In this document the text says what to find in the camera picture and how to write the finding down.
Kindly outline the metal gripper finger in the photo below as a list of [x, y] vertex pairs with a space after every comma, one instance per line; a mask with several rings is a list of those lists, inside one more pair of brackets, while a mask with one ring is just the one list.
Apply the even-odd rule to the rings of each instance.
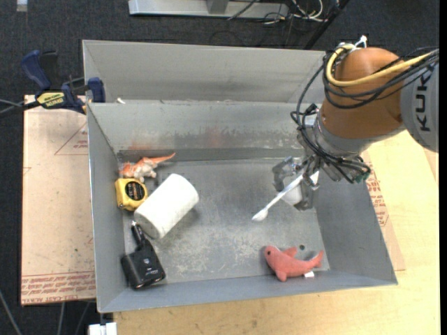
[[314, 198], [316, 197], [319, 184], [317, 181], [313, 181], [310, 177], [305, 177], [299, 186], [301, 192], [301, 200], [294, 204], [294, 207], [299, 211], [305, 211], [311, 209], [314, 204]]
[[276, 191], [282, 191], [285, 188], [284, 180], [287, 177], [294, 177], [297, 174], [296, 163], [292, 156], [288, 156], [272, 168], [274, 181], [273, 185]]

